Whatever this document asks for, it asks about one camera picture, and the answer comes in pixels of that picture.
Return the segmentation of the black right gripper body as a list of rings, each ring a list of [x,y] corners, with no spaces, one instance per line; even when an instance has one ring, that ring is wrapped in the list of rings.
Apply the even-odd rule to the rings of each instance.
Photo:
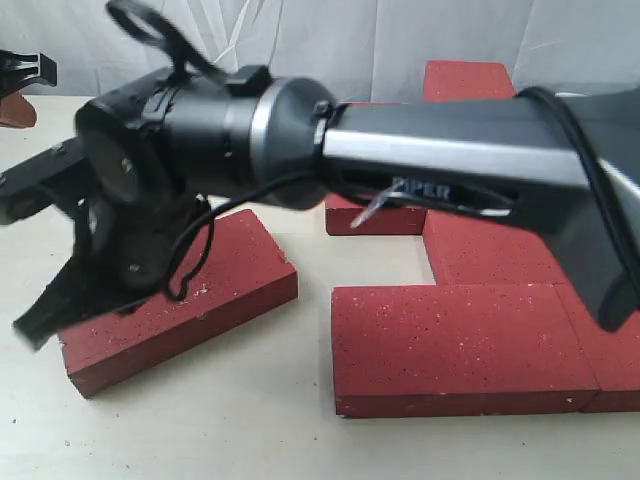
[[[71,257],[12,323],[35,351],[68,327],[104,314],[131,313],[156,294],[184,300],[210,253],[205,246],[192,269],[179,282],[172,281],[201,228],[210,224],[210,204],[198,196],[143,218],[118,212],[99,197],[29,189],[13,195],[12,219],[25,220],[49,206],[72,220],[74,242]]]

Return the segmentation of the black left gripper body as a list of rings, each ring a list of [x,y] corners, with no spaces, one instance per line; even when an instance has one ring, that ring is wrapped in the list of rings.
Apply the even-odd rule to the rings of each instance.
[[[56,86],[56,62],[43,53],[1,50],[1,94],[11,95],[31,85]]]

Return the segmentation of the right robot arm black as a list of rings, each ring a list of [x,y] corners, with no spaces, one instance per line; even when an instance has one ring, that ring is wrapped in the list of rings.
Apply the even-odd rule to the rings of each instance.
[[[1,221],[49,206],[71,258],[13,324],[34,349],[62,329],[180,301],[182,260],[239,205],[308,210],[335,193],[537,234],[599,327],[639,308],[639,92],[355,105],[261,66],[162,68],[88,101],[74,137],[7,170]]]

